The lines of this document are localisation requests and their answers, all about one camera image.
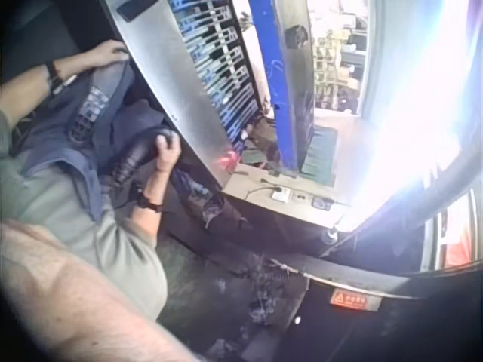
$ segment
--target black watch strap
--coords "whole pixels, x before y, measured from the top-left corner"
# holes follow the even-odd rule
[[[60,79],[59,73],[55,69],[54,62],[46,62],[45,66],[47,66],[47,70],[48,70],[49,85],[51,87],[51,95],[56,96],[63,89],[63,81],[62,79]]]
[[[151,204],[149,202],[149,199],[146,196],[144,196],[142,192],[137,197],[137,206],[139,206],[141,209],[151,209],[156,213],[161,213],[163,210],[163,205]]]

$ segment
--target green shirt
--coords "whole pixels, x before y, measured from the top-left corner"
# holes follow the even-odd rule
[[[11,132],[0,111],[0,219],[46,227],[75,255],[98,268],[150,319],[166,302],[167,284],[149,236],[129,219],[116,222],[108,195],[96,224],[82,209],[72,176],[50,166],[25,178],[28,152],[9,156]]]

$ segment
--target person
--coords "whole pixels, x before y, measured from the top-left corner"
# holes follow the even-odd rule
[[[53,62],[61,82],[91,69],[126,62],[126,47],[106,41]],[[193,360],[154,320],[165,304],[165,274],[155,252],[162,213],[134,207],[117,222],[108,195],[93,219],[76,189],[78,175],[61,162],[22,173],[31,150],[11,154],[11,131],[53,93],[52,69],[37,66],[2,85],[0,94],[0,280],[27,329],[67,359]],[[180,157],[180,138],[156,140],[156,167],[143,190],[162,205]],[[128,349],[141,354],[132,359]]]

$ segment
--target red label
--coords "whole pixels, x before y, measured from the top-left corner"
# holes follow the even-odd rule
[[[368,310],[368,298],[364,294],[346,292],[345,290],[336,289],[331,298],[332,305],[338,305],[344,308]]]

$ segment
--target hand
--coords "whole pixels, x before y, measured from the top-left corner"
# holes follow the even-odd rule
[[[170,173],[174,165],[181,155],[180,136],[176,132],[171,131],[171,146],[164,136],[158,136],[156,146],[158,147],[157,171],[161,173]]]
[[[84,53],[85,62],[88,68],[97,68],[116,62],[125,62],[129,60],[127,51],[128,49],[124,43],[116,40],[108,40]]]

